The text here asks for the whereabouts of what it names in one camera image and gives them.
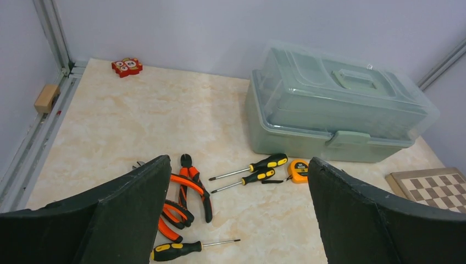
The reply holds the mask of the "translucent green plastic toolbox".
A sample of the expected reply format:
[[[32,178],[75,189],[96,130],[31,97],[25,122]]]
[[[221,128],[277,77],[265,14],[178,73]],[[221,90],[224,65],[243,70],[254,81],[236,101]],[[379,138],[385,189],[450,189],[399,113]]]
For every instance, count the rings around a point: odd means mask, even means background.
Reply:
[[[380,162],[411,147],[440,112],[408,75],[272,42],[245,103],[256,153]]]

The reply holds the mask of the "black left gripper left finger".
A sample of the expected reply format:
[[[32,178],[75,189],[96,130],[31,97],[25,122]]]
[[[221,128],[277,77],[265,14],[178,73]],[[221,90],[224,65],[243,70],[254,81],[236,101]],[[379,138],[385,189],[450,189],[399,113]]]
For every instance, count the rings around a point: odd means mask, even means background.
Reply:
[[[171,175],[161,155],[80,194],[1,214],[1,263],[148,263]]]

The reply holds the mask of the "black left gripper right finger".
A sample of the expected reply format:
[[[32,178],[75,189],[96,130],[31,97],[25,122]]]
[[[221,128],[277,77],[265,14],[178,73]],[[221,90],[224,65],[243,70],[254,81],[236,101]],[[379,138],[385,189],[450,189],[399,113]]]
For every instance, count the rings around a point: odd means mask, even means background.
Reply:
[[[465,263],[465,214],[422,205],[320,158],[308,185],[328,263]]]

